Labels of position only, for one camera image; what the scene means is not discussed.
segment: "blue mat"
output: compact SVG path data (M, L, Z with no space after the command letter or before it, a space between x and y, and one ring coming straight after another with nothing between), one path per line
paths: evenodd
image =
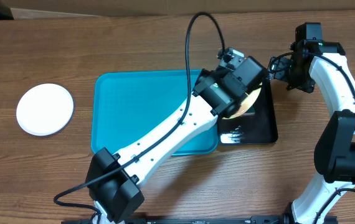
M200 72L191 70L192 86ZM165 120L186 97L185 70L102 75L95 85L92 151L96 153L106 147L113 154L137 141ZM187 142L174 155L207 154L218 142L215 125Z

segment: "cable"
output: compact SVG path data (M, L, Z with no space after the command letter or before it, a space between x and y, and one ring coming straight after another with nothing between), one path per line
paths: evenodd
M79 203L66 203L66 202L61 202L59 201L59 198L67 195L67 194L71 194L72 192L75 192L77 190L80 190L84 187L88 187L100 180L103 180L121 170L123 170L124 168L128 167L130 164L138 161L140 159L140 157L144 156L147 152L149 152L150 150L154 149L158 144L160 144L161 142L163 142L166 138L168 138L183 122L184 118L187 115L187 112L189 111L189 106L190 106L190 99L191 99L191 79L190 79L190 63L189 63L189 41L190 41L190 33L191 33L191 27L194 23L194 21L199 17L199 16L207 16L211 19L211 21L215 24L216 29L219 33L219 37L220 37L220 42L222 43L222 53L224 53L225 50L225 42L224 42L224 38L222 35L222 31L219 28L218 23L216 22L215 18L212 17L209 13L206 12L198 12L196 15L194 15L194 17L191 19L190 23L189 23L189 27L187 28L187 33L186 33L186 44L185 44L185 60L186 60L186 76L187 76L187 101L186 101L186 107L184 109L183 115L181 117L181 119L171 128L171 130L169 130L162 138L160 138L159 140L157 140L154 144L152 144L149 148L145 149L143 152L141 152L140 154L138 154L137 156L135 156L134 158L132 158L131 160L129 160L128 162L124 163L123 165L121 165L119 168L104 174L100 177L97 177L96 179L93 179L91 181L88 181L86 183L80 184L78 186L72 187L71 189L65 190L59 194L57 194L54 198L53 198L53 202L56 203L57 205L61 205L61 206L66 206L66 207L77 207L77 208L88 208L91 209L93 211L95 211L95 213L92 215L91 220L94 219L94 217L97 215L97 223L100 223L100 217L101 217L101 211L91 205L84 205L84 204L79 204Z
M348 84L348 87L349 89L351 90L351 93L352 93L352 96L355 100L355 89L351 83L351 80L349 79L348 75L346 74L346 72L342 69L341 66L339 66L337 63L333 62L332 60L330 60L329 58L325 57L325 56L322 56L322 55L319 55L319 54L316 54L316 53L311 53L311 52L288 52L288 53L285 53L285 54L282 54L282 55L279 55L277 57L275 57L273 60L270 61L269 63L269 67L271 68L271 66L277 61L282 58L282 57L285 57L285 56L289 56L289 55L310 55L310 56L314 56L314 57L319 57L323 60L325 60L326 62L330 63L332 66L336 67L337 70L339 70L342 74L342 76L345 78L346 80L346 83ZM270 68L268 68L268 71L270 73L276 73L276 72L281 72L282 70L271 70Z
M337 189L332 194L332 196L330 196L330 198L327 200L327 202L324 203L324 205L321 207L320 211L316 214L316 218L313 221L313 224L317 224L317 221L320 218L320 215L324 212L324 210L326 210L327 206L334 200L335 196L341 195L341 192L354 192L355 193L355 189L350 189L350 188Z

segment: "wooden table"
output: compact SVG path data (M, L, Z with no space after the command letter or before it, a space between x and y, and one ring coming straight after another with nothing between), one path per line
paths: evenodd
M85 180L92 151L93 88L105 72L184 69L190 16L0 21L0 223L59 223L91 211L60 207L55 194ZM355 78L355 11L216 15L227 45L267 65L288 51L295 27L321 22L340 42ZM213 69L220 47L207 19L192 30L192 68ZM66 87L75 101L69 125L37 138L17 124L20 97L41 83ZM143 189L138 213L170 218L280 214L315 173L313 150L328 120L319 89L307 94L272 82L279 132L275 144L218 147L206 156L168 159ZM64 200L91 203L87 190ZM355 194L332 209L355 223Z

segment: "black cable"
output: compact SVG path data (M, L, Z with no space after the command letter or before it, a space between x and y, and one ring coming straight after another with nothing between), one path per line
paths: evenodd
M97 177L96 179L93 179L91 181L88 181L86 183L80 184L78 186L72 187L71 189L65 190L59 194L57 194L54 198L53 198L53 202L56 203L57 205L61 205L61 206L66 206L66 207L77 207L77 208L88 208L91 209L93 211L95 211L95 213L92 215L91 220L93 220L93 218L98 215L97 218L97 223L100 223L100 217L101 217L101 211L91 205L84 205L84 204L79 204L79 203L66 203L66 202L61 202L59 201L59 198L67 195L67 194L71 194L72 192L75 192L77 190L80 190L84 187L88 187L100 180L103 180L121 170L123 170L125 167L129 166L130 164L138 161L140 159L140 157L144 156L147 152L149 152L150 150L154 149L158 144L160 144L163 140L165 140L167 137L169 137L183 122L184 118L187 115L187 112L189 111L189 106L190 106L190 99L191 99L191 79L190 79L190 63L189 63L189 41L190 41L190 33L191 33L191 27L194 23L194 21L199 17L199 16L207 16L211 19L211 21L215 24L216 29L219 33L219 37L220 37L220 41L222 43L222 53L224 53L225 50L225 42L223 39L223 35L222 35L222 31L219 28L218 23L216 22L215 18L213 18L209 13L206 12L198 12L196 15L194 15L194 17L191 19L190 23L189 23L189 27L187 28L187 34L186 34L186 46L185 46L185 60L186 60L186 76L187 76L187 101L186 101L186 107L184 109L183 115L181 117L181 119L171 128L171 130L169 130L162 138L160 138L159 140L157 140L154 144L152 144L149 148L145 149L143 152L141 152L140 154L138 154L137 156L135 156L134 158L132 158L131 160L129 160L128 162L124 163L122 166L120 166L119 168L104 174L100 177Z
M330 63L332 66L336 67L337 70L339 70L341 72L342 76L345 78L345 81L348 84L348 87L351 90L352 96L355 100L355 89L351 83L351 80L348 77L348 74L346 74L346 72L342 69L341 66L339 66L337 63L333 62L332 60L330 60L329 58L327 58L325 56L322 56L322 55L319 55L316 53L311 53L311 52L288 52L288 53L279 55L279 56L275 57L273 60L271 60L269 63L269 67L271 67L277 60L280 61L280 59L282 57L289 56L289 55L310 55L310 56L314 56L314 57L319 57L319 58L325 60L326 62ZM272 70L271 68L268 68L268 71L270 73L276 73L276 72L279 72L280 70Z
M321 207L320 211L316 214L316 218L313 221L313 224L317 224L317 221L320 218L320 215L324 212L324 210L326 210L327 206L334 200L335 196L341 195L341 192L354 192L355 193L355 189L350 189L350 188L337 189L332 194L332 196L330 196L330 198L327 200L327 202L324 203L324 205Z

